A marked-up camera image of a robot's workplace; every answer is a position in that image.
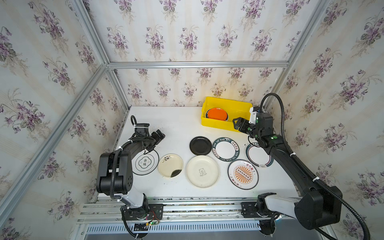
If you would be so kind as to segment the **orange plastic plate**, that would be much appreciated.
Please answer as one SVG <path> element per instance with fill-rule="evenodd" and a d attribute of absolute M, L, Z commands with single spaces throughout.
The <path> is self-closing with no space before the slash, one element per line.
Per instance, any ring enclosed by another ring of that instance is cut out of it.
<path fill-rule="evenodd" d="M 209 119 L 227 121 L 229 119 L 228 113 L 221 108 L 211 108 L 208 113 Z"/>

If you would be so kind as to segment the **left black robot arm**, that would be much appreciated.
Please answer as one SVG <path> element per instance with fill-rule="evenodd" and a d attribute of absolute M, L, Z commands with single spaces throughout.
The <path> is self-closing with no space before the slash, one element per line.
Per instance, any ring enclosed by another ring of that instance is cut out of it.
<path fill-rule="evenodd" d="M 124 204 L 121 209 L 123 219 L 133 216 L 141 220 L 149 215 L 150 206 L 147 196 L 133 186 L 132 160 L 140 152 L 152 152 L 165 134 L 160 130 L 150 133 L 150 125 L 138 123 L 135 116 L 131 116 L 131 123 L 134 133 L 127 142 L 113 152 L 101 154 L 96 191 Z"/>

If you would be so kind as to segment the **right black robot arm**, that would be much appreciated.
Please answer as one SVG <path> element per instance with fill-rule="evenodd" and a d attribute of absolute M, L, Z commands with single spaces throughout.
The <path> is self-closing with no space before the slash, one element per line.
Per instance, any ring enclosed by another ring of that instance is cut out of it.
<path fill-rule="evenodd" d="M 276 134 L 273 117 L 263 110 L 268 97 L 275 97 L 281 109 L 281 134 Z M 336 224 L 341 218 L 341 209 L 345 207 L 358 221 L 363 232 L 363 239 L 371 239 L 365 219 L 343 199 L 343 194 L 336 186 L 330 187 L 316 176 L 289 146 L 285 137 L 285 109 L 278 94 L 266 94 L 259 107 L 252 107 L 251 119 L 233 119 L 235 130 L 247 134 L 257 141 L 268 156 L 277 161 L 291 178 L 301 194 L 299 198 L 280 197 L 276 193 L 264 193 L 257 197 L 254 208 L 261 221 L 260 232 L 271 236 L 276 230 L 275 221 L 279 216 L 297 220 L 307 230 L 315 230 L 328 240 L 333 237 L 322 227 Z"/>

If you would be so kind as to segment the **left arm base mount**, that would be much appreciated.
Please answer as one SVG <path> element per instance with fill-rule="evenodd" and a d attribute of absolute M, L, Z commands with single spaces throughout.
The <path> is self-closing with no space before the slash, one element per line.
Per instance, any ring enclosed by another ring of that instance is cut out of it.
<path fill-rule="evenodd" d="M 130 209 L 124 205 L 120 207 L 122 221 L 127 232 L 135 239 L 142 240 L 150 226 L 158 225 L 163 218 L 163 204 L 144 204 L 140 208 Z M 134 227 L 129 227 L 128 221 L 146 221 L 144 224 L 134 224 Z"/>

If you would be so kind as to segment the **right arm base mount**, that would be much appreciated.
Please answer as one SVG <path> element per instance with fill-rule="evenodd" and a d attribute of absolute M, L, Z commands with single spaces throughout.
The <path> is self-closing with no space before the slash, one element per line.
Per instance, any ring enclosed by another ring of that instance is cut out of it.
<path fill-rule="evenodd" d="M 275 220 L 278 219 L 280 213 L 273 212 L 268 209 L 266 197 L 276 195 L 276 193 L 265 193 L 257 197 L 255 202 L 241 202 L 241 214 L 244 218 L 270 218 L 269 220 L 260 221 L 260 232 L 265 236 L 272 237 L 276 230 Z"/>

